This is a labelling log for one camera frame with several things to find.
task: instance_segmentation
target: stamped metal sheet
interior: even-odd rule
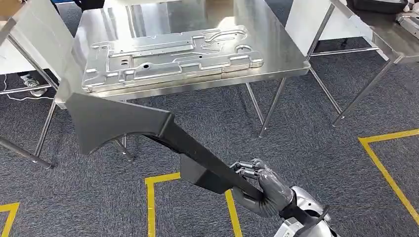
[[[94,43],[87,92],[215,75],[263,65],[244,26]]]

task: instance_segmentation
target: yellow tape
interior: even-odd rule
[[[180,179],[180,173],[165,174],[144,179],[147,186],[147,220],[148,220],[148,237],[156,237],[156,209],[154,203],[154,184],[163,181]],[[233,195],[230,190],[225,192],[228,211],[230,213],[231,224],[235,237],[242,237],[239,218],[237,216],[236,207],[233,201]]]
[[[225,192],[225,199],[227,201],[228,212],[230,212],[230,219],[231,225],[233,225],[234,236],[242,237],[242,228],[240,228],[239,217],[237,216],[236,206],[234,205],[231,190],[227,190]]]
[[[174,180],[174,179],[180,179],[180,172],[173,173],[173,174],[159,175],[159,176],[154,176],[154,177],[148,177],[145,179],[145,184],[146,185],[154,184],[154,183],[169,181],[169,180]]]
[[[16,217],[18,208],[19,208],[18,202],[0,206],[0,212],[4,212],[4,211],[9,212],[9,216],[7,217],[6,223],[3,228],[3,232],[1,233],[1,237],[9,236],[9,232],[12,228],[12,224],[13,224],[14,218]]]
[[[419,135],[419,129],[414,129],[414,130],[410,130],[410,131],[403,131],[403,132],[389,133],[389,134],[372,136],[372,137],[365,137],[365,138],[362,138],[362,139],[364,141],[370,143],[370,142],[380,142],[380,141],[402,138],[402,137],[409,137],[409,136],[414,136],[414,135]]]
[[[373,160],[374,164],[381,171],[381,173],[383,174],[384,178],[386,179],[386,181],[388,182],[390,187],[393,189],[393,191],[396,193],[398,198],[404,204],[404,206],[406,207],[408,212],[411,214],[413,219],[416,221],[417,225],[419,225],[419,215],[416,212],[415,208],[412,206],[412,204],[406,198],[406,196],[404,195],[402,190],[396,184],[394,179],[391,177],[390,173],[388,173],[387,169],[384,167],[384,165],[381,163],[381,161],[378,159],[378,157],[376,156],[376,154],[374,153],[374,151],[371,149],[370,145],[368,144],[369,141],[376,142],[376,141],[389,140],[389,139],[391,139],[389,137],[400,138],[400,137],[403,137],[403,136],[401,136],[403,134],[405,136],[417,135],[416,132],[417,131],[415,131],[415,132],[405,131],[405,132],[400,132],[400,133],[392,133],[392,134],[387,134],[387,135],[374,136],[374,137],[372,137],[372,139],[369,138],[369,137],[368,138],[358,138],[358,139],[361,142],[362,146],[364,147],[365,151],[367,151],[368,155],[370,155],[370,158]]]

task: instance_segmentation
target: sneaker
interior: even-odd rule
[[[27,87],[34,87],[34,86],[39,86],[39,82],[37,80],[35,80],[31,75],[26,74],[24,76],[20,77],[23,80],[23,83],[25,84],[25,86]],[[42,96],[45,92],[46,92],[46,88],[44,89],[39,89],[39,90],[31,90],[29,91],[33,96],[35,97],[40,97]]]

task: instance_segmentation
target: stainless steel table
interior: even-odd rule
[[[85,11],[69,57],[68,74],[60,83],[55,102],[64,109],[71,93],[86,93],[82,90],[82,77],[94,43],[239,25],[256,36],[253,46],[261,53],[263,66],[89,94],[121,101],[245,83],[263,125],[262,136],[284,89],[285,78],[304,75],[310,68],[264,0],[181,0]],[[282,80],[264,118],[250,82],[279,78]]]
[[[0,45],[3,44],[4,41],[8,40],[22,54],[22,56],[26,60],[28,60],[28,62],[35,68],[35,70],[37,70],[37,72],[45,79],[47,84],[39,85],[35,87],[24,87],[24,88],[9,89],[9,90],[4,89],[3,91],[0,91],[0,95],[12,94],[12,93],[30,91],[30,90],[38,90],[38,89],[49,88],[49,87],[52,87],[54,90],[57,90],[58,89],[57,84],[51,79],[51,77],[42,69],[42,67],[27,52],[27,50],[25,50],[24,47],[11,34],[17,22],[19,21],[20,14],[22,14],[22,9],[17,11],[13,16],[10,16],[7,18],[0,16]],[[41,154],[43,143],[46,137],[46,132],[51,122],[51,118],[52,118],[55,106],[56,106],[55,102],[52,102],[34,154],[29,153],[28,151],[18,147],[14,143],[8,141],[7,139],[1,136],[0,136],[0,145],[14,151],[17,154],[20,154],[21,156],[24,156],[30,159],[34,163],[39,163],[39,165],[43,166],[46,169],[53,167],[50,163],[40,159],[39,156]]]
[[[316,78],[317,82],[332,102],[336,111],[339,113],[339,117],[333,122],[333,126],[337,126],[340,124],[341,120],[355,108],[362,98],[368,94],[368,92],[388,71],[388,69],[391,68],[391,66],[399,63],[419,62],[419,40],[395,22],[395,15],[355,10],[352,6],[351,0],[348,0],[348,5],[345,5],[340,0],[330,0],[330,2],[331,5],[328,13],[326,14],[308,52],[308,58],[310,58],[310,56],[352,53],[378,49],[380,49],[388,57],[388,60],[382,67],[381,71],[374,78],[370,79],[365,87],[344,110],[342,110],[337,104],[314,69],[310,69],[310,72]],[[376,45],[376,47],[313,53],[320,35],[322,34],[335,8],[339,9],[354,24],[354,26],[358,28],[361,33],[363,33],[365,36],[364,38],[372,45]]]

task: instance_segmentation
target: robotic hand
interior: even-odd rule
[[[233,187],[233,198],[262,217],[280,215],[285,219],[274,237],[338,237],[327,221],[328,206],[323,207],[304,189],[289,188],[262,160],[238,161],[230,166],[244,178],[255,179],[263,189],[263,199],[254,200]]]

